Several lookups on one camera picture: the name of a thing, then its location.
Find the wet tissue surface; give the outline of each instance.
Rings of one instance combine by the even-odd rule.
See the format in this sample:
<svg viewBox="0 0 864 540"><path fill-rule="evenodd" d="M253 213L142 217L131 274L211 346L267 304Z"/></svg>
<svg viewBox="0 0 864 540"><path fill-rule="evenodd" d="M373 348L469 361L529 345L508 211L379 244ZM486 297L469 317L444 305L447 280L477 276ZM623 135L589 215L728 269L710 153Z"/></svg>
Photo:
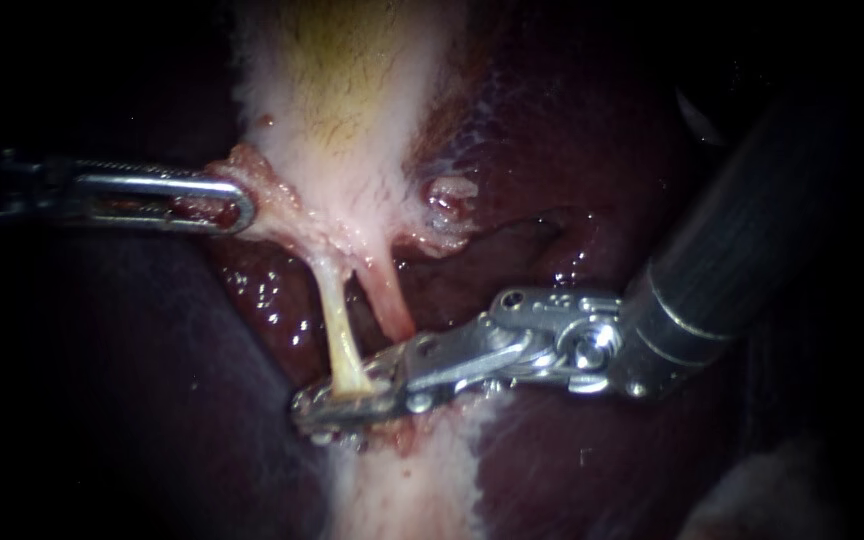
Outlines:
<svg viewBox="0 0 864 540"><path fill-rule="evenodd" d="M17 50L26 67L0 71L0 146L189 167L227 156L240 136L227 12L166 8L112 10L109 29L143 40L113 46L72 28ZM615 8L523 2L508 17L467 114L403 179L415 197L439 177L478 187L465 249L395 248L419 329L461 324L513 284L620 291L711 169L674 84L712 96L699 105L739 138L768 78L782 80L783 65L749 52L754 32L723 47L740 76L722 67L726 52L681 61L656 45L677 33ZM74 37L91 60L71 75ZM696 41L677 50L707 52ZM699 82L690 70L703 67ZM5 100L38 69L54 86ZM58 536L674 537L737 458L825 426L813 310L831 281L804 280L753 347L661 407L520 387L432 419L414 455L357 456L299 440L285 415L295 388L327 372L315 281L294 254L239 239L0 232L0 511ZM346 297L359 350L387 345L362 286ZM800 341L812 345L786 346Z"/></svg>

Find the dark background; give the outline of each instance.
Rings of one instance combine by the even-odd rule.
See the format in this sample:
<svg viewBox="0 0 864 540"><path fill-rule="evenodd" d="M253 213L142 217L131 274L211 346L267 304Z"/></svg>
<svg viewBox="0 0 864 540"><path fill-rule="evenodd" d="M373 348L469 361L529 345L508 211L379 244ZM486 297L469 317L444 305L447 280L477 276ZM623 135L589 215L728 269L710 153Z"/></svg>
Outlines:
<svg viewBox="0 0 864 540"><path fill-rule="evenodd" d="M815 63L864 80L858 15L806 8L626 3L616 12L656 69L736 141L776 88ZM222 157L236 137L229 31L221 6L203 0L0 5L0 149L187 167ZM846 220L788 300L809 304L817 334L803 345L785 326L772 339L775 350L797 344L827 359L809 390L809 423L835 442L838 492L864 528L864 369L851 364L864 359L863 204ZM88 411L104 405L73 397L51 361L64 346L41 286L51 234L0 231L0 532L170 537L161 501L88 425Z"/></svg>

